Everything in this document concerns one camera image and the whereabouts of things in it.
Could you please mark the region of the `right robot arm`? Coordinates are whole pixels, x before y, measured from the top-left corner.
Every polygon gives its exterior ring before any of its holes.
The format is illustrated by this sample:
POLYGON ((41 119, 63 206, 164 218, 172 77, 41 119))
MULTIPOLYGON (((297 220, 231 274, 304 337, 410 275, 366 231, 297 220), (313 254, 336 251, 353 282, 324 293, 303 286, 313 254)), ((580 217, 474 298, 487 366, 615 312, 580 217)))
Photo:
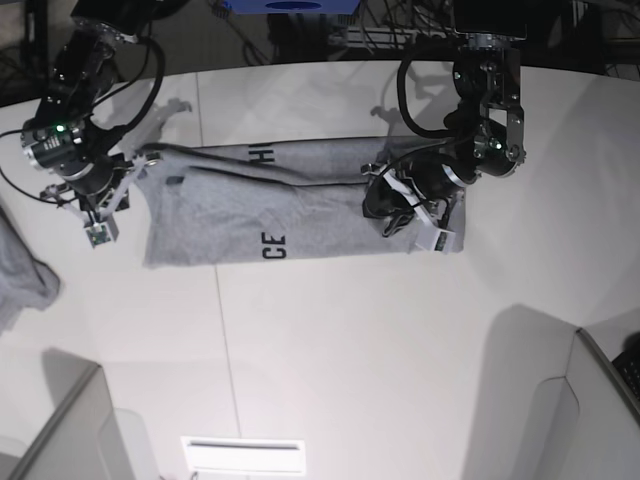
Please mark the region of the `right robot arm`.
POLYGON ((26 157, 63 181, 43 193, 42 200, 64 207, 68 203, 60 195, 73 191, 89 228, 104 223, 125 196, 133 165, 109 152, 146 117, 164 79, 164 52, 142 34, 158 6, 156 1, 77 2, 71 11, 75 29, 56 57, 34 117, 23 125, 26 157), (91 117, 115 82, 113 57, 125 43, 141 45, 155 57, 154 83, 129 122, 103 129, 91 117))

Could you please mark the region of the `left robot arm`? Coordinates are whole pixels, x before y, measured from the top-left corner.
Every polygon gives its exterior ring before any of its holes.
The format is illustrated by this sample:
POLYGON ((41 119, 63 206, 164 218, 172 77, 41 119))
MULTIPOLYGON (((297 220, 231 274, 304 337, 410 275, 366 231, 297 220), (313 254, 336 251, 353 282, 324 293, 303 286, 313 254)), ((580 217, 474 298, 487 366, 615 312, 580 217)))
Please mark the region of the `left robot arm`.
POLYGON ((451 27, 437 40, 415 40, 396 74, 400 116, 427 145, 391 159, 370 176, 362 203, 365 217, 384 220, 391 236, 424 215, 445 229, 466 189, 481 175, 507 177, 525 160, 524 110, 520 100, 520 52, 524 8, 516 1, 454 1, 451 27), (438 44, 455 49, 452 79, 459 97, 440 129, 412 117, 407 77, 412 63, 438 44))

